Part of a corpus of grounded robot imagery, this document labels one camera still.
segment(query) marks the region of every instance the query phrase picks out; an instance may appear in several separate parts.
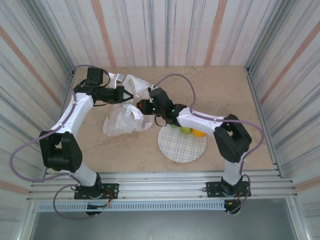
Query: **marble table surface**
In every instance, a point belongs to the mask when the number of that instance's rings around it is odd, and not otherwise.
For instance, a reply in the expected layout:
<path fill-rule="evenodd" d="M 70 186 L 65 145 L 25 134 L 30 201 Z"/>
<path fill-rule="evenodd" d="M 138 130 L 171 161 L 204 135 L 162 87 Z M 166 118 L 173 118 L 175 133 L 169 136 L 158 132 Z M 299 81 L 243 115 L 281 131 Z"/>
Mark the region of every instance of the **marble table surface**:
<path fill-rule="evenodd" d="M 196 92 L 194 109 L 214 116 L 234 114 L 241 120 L 260 125 L 255 104 L 242 66 L 173 66 L 113 67 L 111 73 L 123 73 L 155 84 L 172 73 L 188 77 Z M 87 68 L 76 72 L 74 85 L 85 79 Z M 174 103 L 190 105 L 193 100 L 188 83 L 181 77 L 170 77 L 160 85 Z M 157 143 L 160 127 L 153 124 L 145 131 L 120 136 L 107 136 L 102 128 L 112 105 L 94 107 L 85 117 L 76 140 L 83 161 L 95 172 L 168 172 L 218 171 L 224 169 L 214 137 L 207 136 L 207 147 L 197 160 L 178 163 L 166 158 Z M 252 137 L 251 148 L 260 140 L 260 132 L 245 126 Z M 273 169 L 267 144 L 264 143 L 247 158 L 246 170 Z"/>

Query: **metal bracket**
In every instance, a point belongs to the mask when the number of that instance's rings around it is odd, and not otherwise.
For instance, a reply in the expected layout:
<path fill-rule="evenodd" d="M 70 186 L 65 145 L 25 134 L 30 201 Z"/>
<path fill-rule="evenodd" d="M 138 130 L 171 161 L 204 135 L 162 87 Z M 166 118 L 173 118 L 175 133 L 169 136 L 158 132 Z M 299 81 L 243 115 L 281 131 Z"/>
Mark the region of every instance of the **metal bracket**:
<path fill-rule="evenodd" d="M 238 187 L 239 197 L 245 197 L 249 189 L 247 181 L 242 181 Z M 208 198 L 223 198 L 223 197 L 235 197 L 227 196 L 221 186 L 220 181 L 208 181 L 205 183 L 205 187 L 202 189 L 203 192 L 206 192 Z"/>
<path fill-rule="evenodd" d="M 108 191 L 105 191 L 105 194 L 107 195 L 107 197 L 110 200 L 118 198 L 118 193 L 119 193 L 119 184 L 118 183 L 102 183 L 102 188 L 104 190 L 108 190 Z M 83 195 L 81 186 L 76 186 L 75 193 L 74 193 L 74 199 L 76 199 L 76 200 L 107 199 L 105 194 L 101 193 L 101 195 L 98 198 L 91 198 L 89 196 Z"/>

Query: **yellow ball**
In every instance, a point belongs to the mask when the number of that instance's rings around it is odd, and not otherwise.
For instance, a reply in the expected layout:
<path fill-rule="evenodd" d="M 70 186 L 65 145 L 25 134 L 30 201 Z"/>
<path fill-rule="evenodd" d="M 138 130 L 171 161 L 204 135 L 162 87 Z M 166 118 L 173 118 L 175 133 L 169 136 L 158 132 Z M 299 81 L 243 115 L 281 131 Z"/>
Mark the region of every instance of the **yellow ball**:
<path fill-rule="evenodd" d="M 192 128 L 192 133 L 198 138 L 203 138 L 206 135 L 204 132 L 193 129 L 193 128 Z"/>

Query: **striped wall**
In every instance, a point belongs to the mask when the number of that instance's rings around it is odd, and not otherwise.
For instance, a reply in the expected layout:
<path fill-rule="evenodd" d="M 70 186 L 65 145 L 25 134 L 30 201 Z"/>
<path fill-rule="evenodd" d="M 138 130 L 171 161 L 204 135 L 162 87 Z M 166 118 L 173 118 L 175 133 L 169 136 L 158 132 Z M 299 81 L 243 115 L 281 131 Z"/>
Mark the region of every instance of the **striped wall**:
<path fill-rule="evenodd" d="M 0 239 L 18 230 L 30 183 L 11 173 L 14 149 L 47 130 L 59 119 L 66 97 L 69 68 L 48 44 L 24 1 L 0 0 Z M 26 177 L 44 170 L 40 145 L 21 150 L 14 159 Z"/>
<path fill-rule="evenodd" d="M 280 0 L 38 0 L 74 64 L 244 65 Z"/>
<path fill-rule="evenodd" d="M 294 1 L 253 69 L 284 175 L 320 239 L 320 1 Z"/>

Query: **white plate with grid pattern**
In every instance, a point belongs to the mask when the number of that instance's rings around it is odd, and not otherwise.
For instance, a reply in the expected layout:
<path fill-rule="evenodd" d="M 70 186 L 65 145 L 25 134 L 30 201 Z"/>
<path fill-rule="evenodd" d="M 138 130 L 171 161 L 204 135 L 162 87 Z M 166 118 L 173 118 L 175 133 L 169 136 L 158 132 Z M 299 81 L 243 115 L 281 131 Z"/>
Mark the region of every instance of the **white plate with grid pattern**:
<path fill-rule="evenodd" d="M 198 159 L 207 146 L 207 136 L 196 137 L 193 133 L 182 134 L 179 127 L 161 127 L 158 133 L 161 152 L 177 163 L 189 163 Z"/>

